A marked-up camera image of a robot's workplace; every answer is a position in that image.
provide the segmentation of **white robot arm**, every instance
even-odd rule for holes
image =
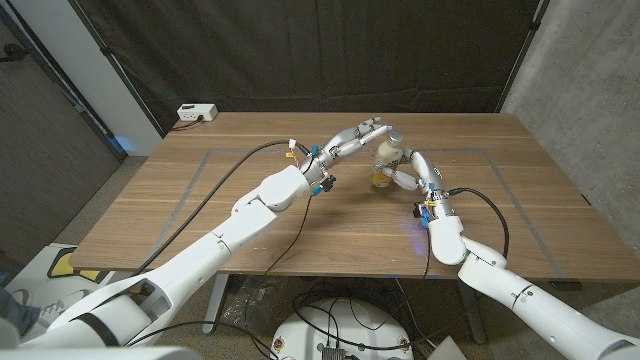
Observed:
[[[640,359],[640,339],[606,329],[549,293],[506,270],[506,259],[492,248],[462,235],[444,191],[440,171],[426,156],[405,149],[420,179],[385,168],[403,189],[420,189],[433,211],[428,223],[434,256],[447,265],[462,263],[458,277],[473,289],[512,310],[568,359]]]
[[[95,291],[60,315],[47,332],[23,348],[88,348],[126,345],[166,327],[185,301],[242,246],[267,234],[277,213],[295,197],[316,189],[329,191],[335,181],[327,170],[354,154],[391,126],[380,118],[345,129],[309,155],[300,169],[289,166],[264,179],[233,206],[231,216],[164,265]],[[146,295],[130,296],[134,289]],[[149,345],[159,335],[136,344]]]

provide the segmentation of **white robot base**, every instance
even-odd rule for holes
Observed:
[[[366,344],[371,347],[391,347],[409,341],[407,332],[393,318],[375,331],[366,328],[365,326],[375,329],[389,315],[363,301],[331,298],[315,302],[299,311],[307,321],[318,328],[357,344]],[[327,314],[329,311],[335,321]],[[408,346],[396,350],[370,350],[343,342],[336,343],[335,339],[315,330],[296,314],[291,315],[276,330],[271,350],[283,360],[341,360],[345,359],[345,356],[346,359],[413,359],[413,352]]]

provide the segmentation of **blue connector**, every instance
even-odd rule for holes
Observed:
[[[424,214],[422,214],[422,227],[425,229],[429,228],[429,212],[427,209],[425,209]]]
[[[322,192],[322,186],[318,185],[315,189],[311,190],[311,196],[316,196]]]

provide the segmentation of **power strip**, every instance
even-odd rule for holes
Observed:
[[[216,104],[182,104],[178,109],[178,116],[182,121],[196,121],[202,115],[204,121],[213,121],[218,115]]]

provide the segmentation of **wooden table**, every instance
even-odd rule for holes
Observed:
[[[337,131],[378,114],[221,113],[214,122],[169,134],[71,257],[81,269],[131,270],[182,223],[247,150],[293,137],[322,145]],[[382,114],[424,149],[446,186],[472,187],[504,213],[511,233],[508,269],[530,280],[637,281],[640,263],[518,119],[507,114]],[[421,277],[427,238],[412,216],[418,192],[369,181],[379,140],[331,169],[334,189],[311,202],[297,244],[273,275]],[[213,229],[240,196],[292,160],[285,146],[243,165],[151,267]],[[405,171],[411,173],[409,165]],[[500,222],[471,194],[452,199],[464,234],[501,251]],[[259,274],[291,243],[306,200],[280,216],[275,231],[245,247],[221,273]],[[431,257],[430,278],[455,278],[458,267]]]

